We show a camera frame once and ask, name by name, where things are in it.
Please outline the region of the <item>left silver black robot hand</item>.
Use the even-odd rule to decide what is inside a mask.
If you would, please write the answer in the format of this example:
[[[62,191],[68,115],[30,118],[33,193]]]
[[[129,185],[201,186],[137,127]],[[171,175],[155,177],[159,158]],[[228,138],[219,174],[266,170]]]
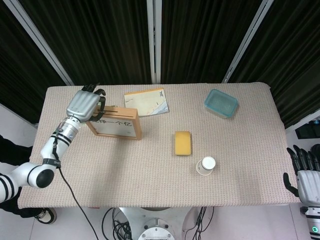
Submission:
[[[86,84],[77,91],[66,109],[68,118],[75,118],[80,123],[97,122],[105,111],[106,92],[97,84]]]

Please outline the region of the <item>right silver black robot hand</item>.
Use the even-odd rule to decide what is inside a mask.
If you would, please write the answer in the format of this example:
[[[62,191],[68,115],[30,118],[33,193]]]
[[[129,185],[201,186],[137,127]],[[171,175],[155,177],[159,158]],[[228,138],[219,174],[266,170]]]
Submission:
[[[293,145],[287,148],[290,155],[297,187],[291,185],[288,173],[283,173],[285,188],[307,207],[320,206],[320,145],[307,151]]]

